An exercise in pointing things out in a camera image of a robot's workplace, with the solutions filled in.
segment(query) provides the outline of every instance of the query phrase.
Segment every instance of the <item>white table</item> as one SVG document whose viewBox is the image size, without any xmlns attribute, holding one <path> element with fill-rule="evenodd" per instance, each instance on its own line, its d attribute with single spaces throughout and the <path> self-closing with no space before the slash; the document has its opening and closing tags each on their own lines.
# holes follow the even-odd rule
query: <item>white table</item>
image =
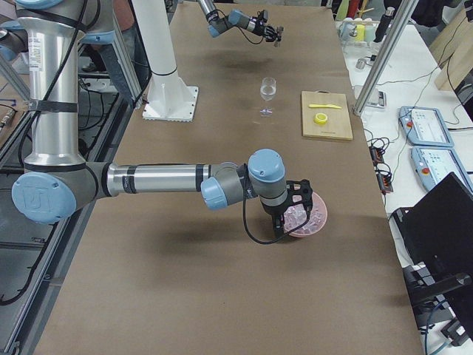
<svg viewBox="0 0 473 355">
<path fill-rule="evenodd" d="M 362 70 L 356 69 L 355 65 L 357 60 L 371 54 L 370 49 L 366 46 L 347 46 L 344 48 L 345 63 L 350 72 L 350 80 L 353 86 L 363 85 L 370 71 L 369 66 L 366 66 Z M 408 25 L 378 83 L 412 80 L 430 73 L 436 66 L 437 63 L 415 27 Z M 446 121 L 455 122 L 456 118 L 454 117 L 453 110 L 456 107 L 455 114 L 460 119 L 460 123 L 454 126 L 447 124 L 447 126 L 452 128 L 473 126 L 472 121 L 463 107 L 457 107 L 460 102 L 453 91 L 439 91 L 435 86 L 434 80 L 439 73 L 440 69 L 437 68 L 432 73 L 430 80 L 429 76 L 427 76 L 414 82 L 378 86 L 377 88 L 380 91 L 384 91 L 387 94 L 387 108 L 385 110 L 379 110 L 367 107 L 361 116 L 364 127 L 371 131 L 375 138 L 388 137 L 393 141 L 384 155 L 384 160 L 389 164 L 392 170 L 396 169 L 398 165 L 392 184 L 394 192 L 387 194 L 386 198 L 386 212 L 388 215 L 399 207 L 414 206 L 426 194 L 426 190 L 423 188 L 413 169 L 409 152 L 411 145 L 409 143 L 406 144 L 406 136 L 402 130 L 399 130 L 399 108 L 402 106 L 413 106 L 414 104 L 419 107 L 436 107 L 441 111 Z M 366 136 L 367 139 L 371 138 L 368 132 Z M 467 171 L 473 170 L 473 131 L 454 131 L 451 132 L 451 136 L 455 142 L 455 150 L 463 166 Z M 397 227 L 392 221 L 390 224 L 398 250 L 399 260 L 401 265 L 405 267 L 412 262 L 409 260 Z M 440 333 L 440 329 L 446 323 L 447 322 L 438 323 L 434 329 L 429 332 L 428 343 L 430 353 L 445 340 L 445 337 Z M 468 340 L 460 348 L 449 346 L 441 353 L 443 355 L 473 354 L 473 342 Z"/>
</svg>

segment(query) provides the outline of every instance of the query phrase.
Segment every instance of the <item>computer monitor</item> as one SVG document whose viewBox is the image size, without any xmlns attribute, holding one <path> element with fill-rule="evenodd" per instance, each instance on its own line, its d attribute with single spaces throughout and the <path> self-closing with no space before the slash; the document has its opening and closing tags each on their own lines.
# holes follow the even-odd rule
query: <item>computer monitor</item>
<svg viewBox="0 0 473 355">
<path fill-rule="evenodd" d="M 439 283 L 473 277 L 473 195 L 450 173 L 403 217 L 403 238 L 414 263 L 424 262 Z M 473 285 L 443 294 L 473 339 Z"/>
</svg>

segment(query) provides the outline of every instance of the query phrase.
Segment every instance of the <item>wooden cutting board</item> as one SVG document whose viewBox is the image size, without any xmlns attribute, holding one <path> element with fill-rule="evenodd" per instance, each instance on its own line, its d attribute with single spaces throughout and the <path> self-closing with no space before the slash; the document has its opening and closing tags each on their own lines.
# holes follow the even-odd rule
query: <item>wooden cutting board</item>
<svg viewBox="0 0 473 355">
<path fill-rule="evenodd" d="M 334 104 L 340 106 L 341 109 L 311 109 L 309 104 Z M 323 126 L 316 124 L 313 120 L 319 112 L 328 116 L 328 121 Z M 352 126 L 345 94 L 303 91 L 302 135 L 351 141 L 353 139 Z"/>
</svg>

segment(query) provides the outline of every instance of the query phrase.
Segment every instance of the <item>white sticker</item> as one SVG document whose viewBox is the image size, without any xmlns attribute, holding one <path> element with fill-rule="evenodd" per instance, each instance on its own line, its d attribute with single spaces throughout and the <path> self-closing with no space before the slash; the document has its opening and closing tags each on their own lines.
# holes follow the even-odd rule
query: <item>white sticker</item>
<svg viewBox="0 0 473 355">
<path fill-rule="evenodd" d="M 28 38 L 28 53 L 30 57 L 30 70 L 33 72 L 43 71 L 43 41 L 38 37 Z"/>
</svg>

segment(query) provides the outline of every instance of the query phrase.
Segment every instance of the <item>glass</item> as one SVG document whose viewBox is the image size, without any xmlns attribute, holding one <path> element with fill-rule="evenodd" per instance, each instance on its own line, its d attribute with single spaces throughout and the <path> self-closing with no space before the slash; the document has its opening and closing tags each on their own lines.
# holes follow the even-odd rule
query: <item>glass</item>
<svg viewBox="0 0 473 355">
<path fill-rule="evenodd" d="M 266 105 L 259 112 L 261 116 L 268 117 L 273 114 L 273 109 L 268 106 L 269 100 L 272 100 L 276 96 L 276 79 L 275 78 L 264 78 L 261 83 L 261 89 L 259 94 L 262 99 L 265 100 Z"/>
</svg>

